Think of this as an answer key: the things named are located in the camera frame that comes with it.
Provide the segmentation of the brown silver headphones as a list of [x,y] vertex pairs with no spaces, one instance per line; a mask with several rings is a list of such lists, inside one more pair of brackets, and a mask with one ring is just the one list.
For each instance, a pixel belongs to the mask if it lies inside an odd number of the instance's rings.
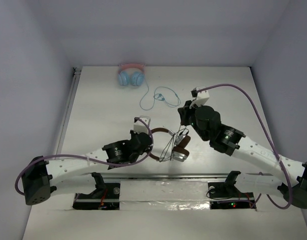
[[151,130],[153,134],[155,133],[166,133],[171,136],[171,142],[174,143],[171,149],[171,156],[169,158],[166,157],[158,157],[151,153],[149,155],[155,161],[165,162],[168,159],[176,160],[178,162],[184,162],[190,155],[190,152],[186,150],[187,145],[191,141],[191,137],[188,135],[189,130],[184,128],[183,130],[179,130],[178,132],[174,132],[164,127],[157,127]]

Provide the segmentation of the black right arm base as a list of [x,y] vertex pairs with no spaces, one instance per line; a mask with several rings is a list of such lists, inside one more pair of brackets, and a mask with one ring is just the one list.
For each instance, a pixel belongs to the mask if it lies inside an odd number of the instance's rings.
[[257,209],[254,194],[235,187],[240,174],[240,171],[231,171],[225,181],[208,183],[206,197],[210,200],[211,210]]

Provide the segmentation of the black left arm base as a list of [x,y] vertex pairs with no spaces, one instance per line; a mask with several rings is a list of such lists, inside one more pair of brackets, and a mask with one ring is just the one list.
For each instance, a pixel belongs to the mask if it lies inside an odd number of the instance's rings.
[[89,194],[76,193],[74,210],[114,211],[120,209],[120,182],[105,182],[100,173],[92,172],[95,189]]

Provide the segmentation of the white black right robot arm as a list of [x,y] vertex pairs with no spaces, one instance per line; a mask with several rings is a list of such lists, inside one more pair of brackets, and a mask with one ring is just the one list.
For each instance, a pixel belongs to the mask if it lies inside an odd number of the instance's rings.
[[191,107],[191,101],[178,108],[180,124],[191,126],[199,137],[215,151],[258,167],[263,175],[231,171],[224,190],[231,197],[240,192],[255,191],[276,195],[291,205],[307,209],[307,162],[280,156],[261,146],[242,131],[221,122],[221,115],[212,107]]

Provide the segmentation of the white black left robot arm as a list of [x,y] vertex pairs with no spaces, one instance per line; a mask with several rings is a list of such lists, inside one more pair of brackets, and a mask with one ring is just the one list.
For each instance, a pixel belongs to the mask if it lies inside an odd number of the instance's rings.
[[129,140],[120,140],[103,146],[101,150],[107,154],[106,161],[91,157],[90,154],[37,156],[20,172],[15,188],[19,189],[18,182],[21,180],[25,204],[33,206],[48,200],[60,189],[58,184],[62,181],[91,174],[95,180],[88,184],[87,191],[93,197],[100,197],[105,191],[105,185],[100,180],[97,167],[106,165],[113,169],[136,165],[150,155],[153,143],[150,132],[136,133],[131,130]]

